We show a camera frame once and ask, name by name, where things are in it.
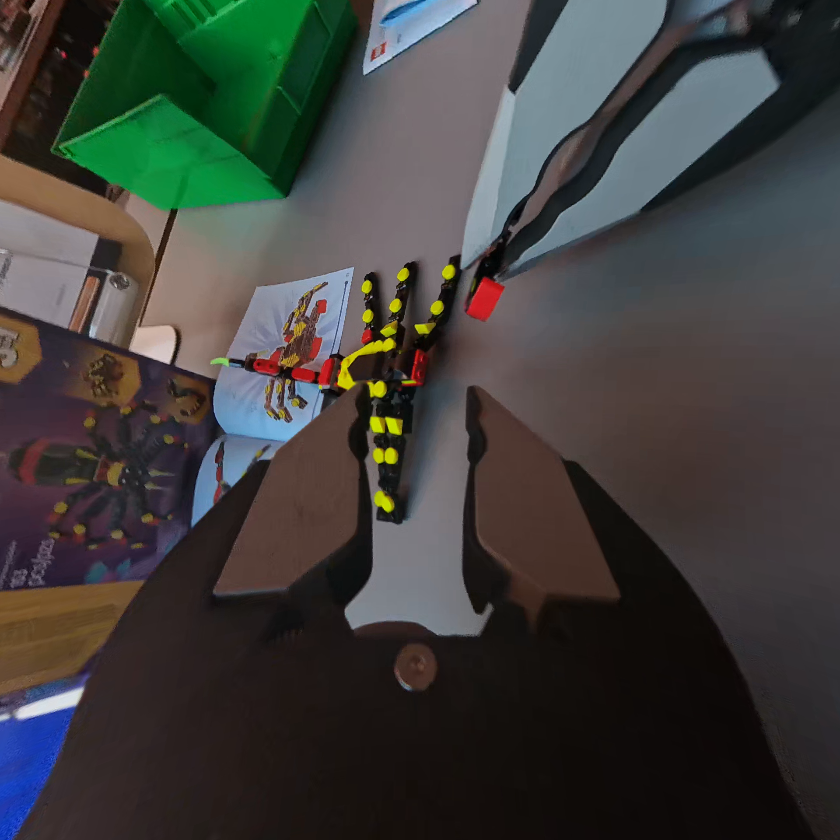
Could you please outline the black yellow lego creature model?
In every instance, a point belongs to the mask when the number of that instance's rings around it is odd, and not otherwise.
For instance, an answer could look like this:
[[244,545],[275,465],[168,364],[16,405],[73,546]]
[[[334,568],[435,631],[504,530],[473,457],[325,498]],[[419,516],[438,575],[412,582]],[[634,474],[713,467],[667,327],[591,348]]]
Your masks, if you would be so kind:
[[[392,299],[380,315],[379,277],[370,272],[362,278],[360,294],[360,345],[349,353],[339,351],[322,363],[319,373],[295,371],[278,363],[236,360],[237,367],[283,381],[317,383],[322,409],[327,408],[351,387],[367,385],[371,398],[370,431],[373,460],[378,479],[373,503],[377,520],[400,524],[406,516],[406,503],[400,488],[409,434],[413,431],[415,396],[425,384],[430,354],[447,323],[461,278],[461,257],[451,256],[442,271],[442,285],[425,321],[406,336],[404,318],[418,278],[419,264],[409,261],[396,275]],[[211,360],[218,368],[228,364],[227,353]]]

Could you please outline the green plastic storage bin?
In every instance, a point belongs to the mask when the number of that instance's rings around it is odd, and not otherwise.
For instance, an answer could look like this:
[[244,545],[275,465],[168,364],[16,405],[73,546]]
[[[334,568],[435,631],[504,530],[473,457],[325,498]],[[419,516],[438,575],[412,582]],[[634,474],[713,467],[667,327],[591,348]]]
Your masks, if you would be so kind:
[[52,146],[162,210],[286,197],[351,46],[346,1],[125,1]]

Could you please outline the small folded lego leaflet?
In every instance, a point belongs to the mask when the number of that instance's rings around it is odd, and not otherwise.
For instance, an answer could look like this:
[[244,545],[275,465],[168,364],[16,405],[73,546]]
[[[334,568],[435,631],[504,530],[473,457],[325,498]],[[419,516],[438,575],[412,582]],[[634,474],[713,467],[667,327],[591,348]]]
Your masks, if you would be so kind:
[[362,73],[368,76],[478,5],[478,1],[374,1]]

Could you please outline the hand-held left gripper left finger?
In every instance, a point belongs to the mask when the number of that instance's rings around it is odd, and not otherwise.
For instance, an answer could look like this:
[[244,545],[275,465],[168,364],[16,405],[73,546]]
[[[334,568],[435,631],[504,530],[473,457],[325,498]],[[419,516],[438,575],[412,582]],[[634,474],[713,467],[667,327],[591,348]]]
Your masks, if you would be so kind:
[[213,593],[302,592],[325,586],[345,608],[372,571],[367,385],[344,393],[271,461]]

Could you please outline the blue box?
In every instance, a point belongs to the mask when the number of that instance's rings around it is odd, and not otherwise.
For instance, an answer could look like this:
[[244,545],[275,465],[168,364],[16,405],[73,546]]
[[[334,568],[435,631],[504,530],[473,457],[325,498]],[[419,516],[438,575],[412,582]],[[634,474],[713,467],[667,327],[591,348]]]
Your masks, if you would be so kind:
[[88,675],[1,700],[1,838],[17,834],[53,769]]

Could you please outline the open lego instruction booklet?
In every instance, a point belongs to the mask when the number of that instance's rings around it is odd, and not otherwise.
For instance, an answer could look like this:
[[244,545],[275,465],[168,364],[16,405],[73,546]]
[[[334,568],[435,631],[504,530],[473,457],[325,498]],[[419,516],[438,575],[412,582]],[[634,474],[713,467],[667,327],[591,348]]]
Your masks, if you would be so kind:
[[196,525],[254,463],[271,459],[320,414],[317,383],[283,381],[237,367],[254,357],[295,371],[319,373],[340,350],[354,268],[258,287],[220,364],[213,412],[222,431],[198,470],[193,494]]

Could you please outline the white printed paper sheet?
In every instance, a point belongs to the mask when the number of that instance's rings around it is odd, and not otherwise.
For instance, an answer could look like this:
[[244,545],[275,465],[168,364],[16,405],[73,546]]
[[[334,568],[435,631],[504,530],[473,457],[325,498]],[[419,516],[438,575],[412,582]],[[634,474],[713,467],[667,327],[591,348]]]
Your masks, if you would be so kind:
[[70,326],[89,277],[118,268],[120,242],[1,202],[1,306]]

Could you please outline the purple lego set box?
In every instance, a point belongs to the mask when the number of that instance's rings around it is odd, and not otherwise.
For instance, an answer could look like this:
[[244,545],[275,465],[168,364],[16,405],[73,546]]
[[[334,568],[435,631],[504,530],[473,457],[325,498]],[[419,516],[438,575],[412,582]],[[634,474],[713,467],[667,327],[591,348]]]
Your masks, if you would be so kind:
[[191,526],[215,381],[3,308],[1,691],[79,674]]

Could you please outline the small red black lego limb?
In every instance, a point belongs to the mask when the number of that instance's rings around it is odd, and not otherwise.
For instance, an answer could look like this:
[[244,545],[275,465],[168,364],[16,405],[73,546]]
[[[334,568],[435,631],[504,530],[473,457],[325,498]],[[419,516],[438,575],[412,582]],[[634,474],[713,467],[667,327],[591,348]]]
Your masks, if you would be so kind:
[[501,259],[501,252],[495,249],[476,266],[465,300],[465,313],[474,320],[486,322],[501,298],[504,286],[497,280]]

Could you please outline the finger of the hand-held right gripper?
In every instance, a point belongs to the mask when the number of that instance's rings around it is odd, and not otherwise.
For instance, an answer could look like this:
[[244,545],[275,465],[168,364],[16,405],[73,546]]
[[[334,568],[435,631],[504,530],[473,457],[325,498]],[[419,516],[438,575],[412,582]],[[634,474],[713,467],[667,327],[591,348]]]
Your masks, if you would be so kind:
[[609,123],[584,168],[512,236],[502,277],[638,215],[779,86],[760,46],[677,48]]
[[463,266],[499,239],[551,153],[595,116],[668,16],[666,1],[531,2],[469,207]]

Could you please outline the white cylinder with metal cap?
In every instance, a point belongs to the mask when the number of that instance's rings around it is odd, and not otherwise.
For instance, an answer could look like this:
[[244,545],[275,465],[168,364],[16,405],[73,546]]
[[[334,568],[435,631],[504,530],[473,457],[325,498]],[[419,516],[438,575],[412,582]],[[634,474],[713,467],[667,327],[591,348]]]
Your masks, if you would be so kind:
[[68,330],[123,346],[133,330],[132,311],[140,287],[128,274],[90,267],[70,315]]

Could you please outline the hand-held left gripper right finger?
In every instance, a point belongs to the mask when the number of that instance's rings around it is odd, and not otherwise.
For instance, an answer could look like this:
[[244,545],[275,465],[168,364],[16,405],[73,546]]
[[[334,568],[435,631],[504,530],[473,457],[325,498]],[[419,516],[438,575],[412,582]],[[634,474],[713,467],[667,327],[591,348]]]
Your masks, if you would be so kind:
[[621,594],[560,454],[484,388],[466,395],[463,580],[475,613]]

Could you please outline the wooden tray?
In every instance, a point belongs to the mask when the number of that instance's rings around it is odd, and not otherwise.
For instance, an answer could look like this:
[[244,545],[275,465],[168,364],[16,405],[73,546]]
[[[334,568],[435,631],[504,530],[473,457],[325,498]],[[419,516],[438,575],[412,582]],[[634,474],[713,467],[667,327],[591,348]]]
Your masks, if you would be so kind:
[[131,277],[139,289],[127,325],[117,340],[118,346],[128,348],[144,314],[156,266],[154,248],[141,225],[107,198],[4,155],[1,157],[1,198],[121,244],[118,269]]

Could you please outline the small white rounded object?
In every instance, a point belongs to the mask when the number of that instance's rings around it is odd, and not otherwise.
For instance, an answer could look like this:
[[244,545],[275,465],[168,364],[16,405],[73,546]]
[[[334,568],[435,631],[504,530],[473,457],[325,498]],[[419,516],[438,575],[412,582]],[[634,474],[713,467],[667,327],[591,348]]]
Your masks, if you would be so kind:
[[180,333],[172,325],[143,325],[135,330],[129,349],[163,364],[175,364],[180,343]]

